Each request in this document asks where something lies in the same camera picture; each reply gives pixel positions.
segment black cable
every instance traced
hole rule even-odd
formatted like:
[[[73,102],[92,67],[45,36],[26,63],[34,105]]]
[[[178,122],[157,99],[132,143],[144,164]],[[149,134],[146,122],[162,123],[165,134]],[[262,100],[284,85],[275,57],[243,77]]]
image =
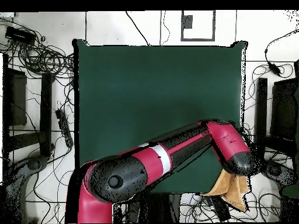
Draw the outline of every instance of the black cable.
[[[168,37],[167,37],[167,40],[164,41],[162,45],[164,45],[164,43],[166,43],[166,42],[169,40],[169,37],[170,37],[170,35],[171,35],[171,32],[169,31],[168,27],[166,27],[166,25],[165,25],[165,15],[166,15],[166,11],[164,12],[163,25],[164,25],[164,27],[165,27],[165,28],[167,29],[167,31],[168,31]]]
[[[51,205],[50,205],[46,200],[44,200],[43,198],[41,198],[40,196],[37,195],[35,189],[36,189],[36,184],[37,184],[37,181],[38,181],[38,180],[39,180],[39,173],[37,173],[37,178],[36,178],[35,184],[34,184],[34,186],[33,186],[34,194],[35,194],[35,196],[37,196],[40,200],[42,200],[42,201],[44,201],[45,203],[47,203],[48,206],[49,206],[49,210],[48,210],[48,212],[45,214],[43,220],[41,220],[41,223],[40,223],[40,224],[43,224],[45,218],[47,217],[47,215],[49,214],[49,212],[50,212],[50,210],[51,210]]]
[[[279,38],[276,38],[276,39],[272,40],[272,41],[267,45],[267,47],[266,47],[266,49],[265,49],[265,58],[266,58],[266,61],[267,61],[268,65],[269,65],[269,68],[270,68],[270,70],[271,70],[274,74],[276,74],[276,75],[279,76],[279,77],[282,77],[282,76],[281,76],[281,71],[279,70],[279,67],[278,67],[277,65],[275,65],[275,64],[270,63],[269,60],[268,60],[268,58],[267,58],[268,48],[269,48],[269,46],[270,46],[273,42],[275,42],[275,41],[277,41],[277,40],[280,40],[280,39],[283,38],[283,37],[290,36],[291,34],[296,34],[297,32],[299,32],[299,30],[298,30],[298,29],[295,29],[295,30],[293,30],[293,31],[291,31],[291,32],[289,32],[289,33],[287,33],[287,34],[285,34],[285,35],[279,37]]]
[[[59,201],[58,200],[58,192],[59,192],[59,186],[60,186],[60,184],[63,184],[62,182],[61,182],[61,180],[63,179],[63,177],[67,174],[67,173],[72,173],[73,171],[71,170],[71,171],[66,171],[63,175],[62,175],[62,177],[61,177],[61,179],[58,181],[59,182],[59,184],[58,184],[58,188],[57,188],[57,202]],[[57,211],[57,223],[58,224],[61,224],[60,223],[60,221],[58,220],[58,211]]]
[[[140,33],[140,35],[143,37],[143,39],[145,40],[145,42],[147,43],[147,46],[149,46],[147,39],[143,36],[143,34],[140,32],[139,28],[136,26],[135,22],[133,21],[133,19],[131,18],[131,16],[128,14],[128,12],[126,11],[126,15],[130,18],[130,20],[132,21],[133,25],[136,27],[136,29],[138,30],[138,32]]]
[[[262,207],[260,207],[260,201],[261,201],[261,199],[262,199],[264,196],[267,196],[267,195],[274,196],[274,197],[276,197],[278,200],[280,200],[280,197],[278,197],[277,195],[275,195],[275,194],[273,194],[273,193],[265,193],[265,194],[263,194],[263,195],[261,195],[261,196],[259,197],[259,201],[258,201],[258,204],[259,204],[259,212],[260,212],[260,215],[261,215],[261,217],[262,217],[262,219],[263,219],[264,222],[266,222],[266,219],[263,217],[264,214],[262,213]]]
[[[52,160],[52,162],[53,162],[53,173],[54,173],[55,178],[57,179],[57,181],[58,181],[60,184],[63,184],[63,183],[61,183],[60,180],[57,178],[57,175],[56,175],[56,173],[55,173],[54,161],[55,161],[55,159]]]
[[[287,76],[282,76],[282,74],[284,74],[284,73],[282,73],[282,74],[280,75],[280,77],[283,77],[283,78],[289,78],[289,77],[293,74],[293,72],[294,72],[294,68],[293,68],[293,66],[292,66],[291,64],[283,64],[283,65],[280,65],[280,66],[278,66],[278,67],[283,68],[283,66],[286,66],[286,65],[291,66],[292,71],[291,71],[291,73],[290,73],[289,75],[287,75]],[[257,81],[257,79],[259,79],[259,78],[260,78],[261,76],[263,76],[265,73],[268,73],[268,72],[270,71],[270,70],[267,71],[267,68],[266,68],[266,67],[269,67],[269,66],[268,66],[268,65],[259,65],[259,66],[257,66],[257,67],[253,70],[253,72],[252,72],[252,83],[251,83],[251,85],[250,85],[250,87],[249,87],[249,89],[248,89],[248,94],[249,94],[250,97],[247,98],[247,99],[245,99],[245,100],[254,99],[254,98],[253,98],[253,95],[255,94],[255,90],[256,90],[255,82]],[[258,69],[258,68],[264,68],[265,71],[264,71],[263,73],[255,73],[256,69]],[[255,75],[259,75],[259,77],[256,78],[255,80],[253,80],[253,74],[255,74]],[[253,93],[250,93],[250,89],[251,89],[252,86],[254,87],[254,88],[253,88]],[[244,111],[247,111],[249,108],[255,106],[256,104],[257,104],[257,102],[256,102],[255,104],[253,104],[253,105],[247,107]]]
[[[256,210],[256,215],[254,217],[251,217],[249,216],[246,212],[243,212],[247,217],[235,217],[234,215],[231,215],[231,219],[233,220],[236,220],[237,222],[247,222],[247,221],[253,221],[253,222],[257,222],[256,221],[256,218],[259,216],[259,212],[260,212],[260,215],[261,217],[263,218],[264,221],[266,221],[263,217],[263,212],[262,210],[266,210],[267,214],[273,214],[275,215],[276,217],[278,217],[280,219],[280,213],[279,213],[279,207],[274,207],[273,205],[271,205],[270,207],[265,207],[264,205],[262,205],[260,203],[260,200],[266,196],[266,195],[273,195],[275,197],[277,197],[279,199],[278,196],[276,196],[275,194],[272,194],[272,193],[265,193],[265,194],[262,194],[260,197],[259,197],[259,200],[257,200],[257,197],[254,193],[250,192],[250,194],[252,194],[255,198],[255,200],[253,201],[248,201],[247,203],[251,203],[251,202],[254,202],[255,203],[255,206],[249,206],[248,208],[252,208],[252,209],[255,209]],[[195,204],[181,204],[180,206],[183,207],[183,206],[188,206],[189,209],[187,211],[187,214],[184,214],[181,212],[180,210],[180,214],[185,216],[185,222],[189,222],[187,221],[187,217],[189,216],[192,216],[193,217],[193,220],[194,222],[207,222],[207,221],[210,221],[210,222],[213,222],[213,220],[216,220],[218,219],[216,214],[215,214],[215,210],[211,209],[207,203],[206,203],[206,200],[205,200],[206,197],[201,197],[199,200],[196,201]],[[206,211],[210,211],[210,212],[213,212],[214,215],[213,216],[208,216],[205,212]],[[201,215],[204,215],[206,217],[206,219],[199,219],[199,217]]]

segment black stand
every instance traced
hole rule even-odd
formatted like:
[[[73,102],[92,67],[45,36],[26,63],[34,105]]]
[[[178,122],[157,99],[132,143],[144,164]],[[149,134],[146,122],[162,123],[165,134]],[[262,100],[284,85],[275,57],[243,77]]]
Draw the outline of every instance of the black stand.
[[[3,86],[3,105],[4,129],[8,129],[9,123],[12,121],[13,113],[11,113],[11,105],[15,105],[12,101],[11,93],[13,91],[13,83],[8,69],[4,69],[4,86]],[[54,77],[50,73],[42,75],[41,79],[41,103],[40,103],[40,131],[29,134],[20,134],[9,136],[7,132],[4,136],[3,153],[7,154],[11,151],[21,149],[33,144],[40,144],[40,156],[24,159],[9,167],[7,161],[3,162],[3,185],[2,195],[2,222],[4,223],[27,223],[25,211],[25,192],[27,182],[33,174],[39,173],[47,166],[47,161],[54,149],[51,143],[51,118],[52,118],[52,83]]]

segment black frame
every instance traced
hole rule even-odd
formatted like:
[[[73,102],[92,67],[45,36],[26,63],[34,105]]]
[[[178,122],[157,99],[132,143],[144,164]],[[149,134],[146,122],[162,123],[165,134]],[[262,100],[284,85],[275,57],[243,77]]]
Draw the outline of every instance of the black frame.
[[[41,76],[41,102],[40,102],[40,130],[15,136],[9,135],[9,123],[11,122],[11,95],[12,83],[9,76],[8,55],[3,54],[3,181],[9,179],[9,153],[34,144],[40,144],[40,155],[50,157],[53,145],[51,143],[52,127],[52,83],[55,77],[50,73]]]
[[[180,40],[181,41],[215,41],[215,23],[216,23],[216,10],[213,10],[213,33],[212,38],[184,38],[184,29],[185,29],[185,22],[188,16],[184,15],[184,11],[182,10],[182,17],[181,17],[181,30],[180,30]]]

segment black border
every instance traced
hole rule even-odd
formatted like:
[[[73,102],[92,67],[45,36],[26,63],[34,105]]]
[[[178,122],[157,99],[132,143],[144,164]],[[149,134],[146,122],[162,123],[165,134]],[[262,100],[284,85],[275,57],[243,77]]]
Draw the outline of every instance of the black border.
[[[184,38],[184,11],[182,10],[181,28],[180,28],[180,40],[181,41],[215,41],[216,30],[216,10],[213,10],[213,33],[212,38]]]

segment power adapter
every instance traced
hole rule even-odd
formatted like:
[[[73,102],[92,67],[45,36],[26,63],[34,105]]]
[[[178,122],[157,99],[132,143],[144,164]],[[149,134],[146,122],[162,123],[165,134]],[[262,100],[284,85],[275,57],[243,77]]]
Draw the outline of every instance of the power adapter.
[[[281,71],[276,64],[271,64],[268,62],[269,69],[277,76],[280,76]]]

